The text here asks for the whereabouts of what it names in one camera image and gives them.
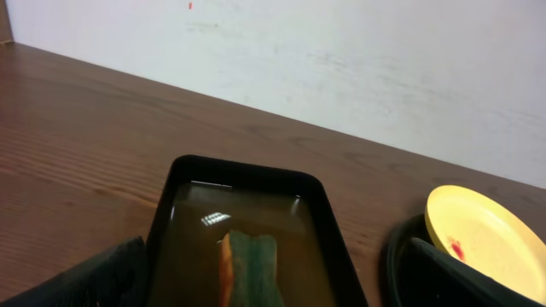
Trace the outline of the orange green sponge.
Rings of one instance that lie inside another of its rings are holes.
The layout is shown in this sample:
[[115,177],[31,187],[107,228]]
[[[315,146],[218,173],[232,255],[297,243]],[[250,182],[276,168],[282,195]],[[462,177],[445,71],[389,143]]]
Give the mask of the orange green sponge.
[[277,284],[277,243],[271,235],[231,230],[219,247],[220,307],[282,307]]

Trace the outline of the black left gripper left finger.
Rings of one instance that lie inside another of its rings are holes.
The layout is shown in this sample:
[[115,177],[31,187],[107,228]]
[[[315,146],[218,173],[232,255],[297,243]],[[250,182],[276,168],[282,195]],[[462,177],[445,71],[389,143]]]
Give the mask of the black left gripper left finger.
[[1,307],[143,306],[148,259],[142,237],[126,240],[9,298]]

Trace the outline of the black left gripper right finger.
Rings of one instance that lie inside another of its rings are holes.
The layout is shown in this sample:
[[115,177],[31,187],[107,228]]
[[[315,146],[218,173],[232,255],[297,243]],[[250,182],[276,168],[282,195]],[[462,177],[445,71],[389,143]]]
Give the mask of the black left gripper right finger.
[[400,306],[540,307],[419,238],[398,259]]

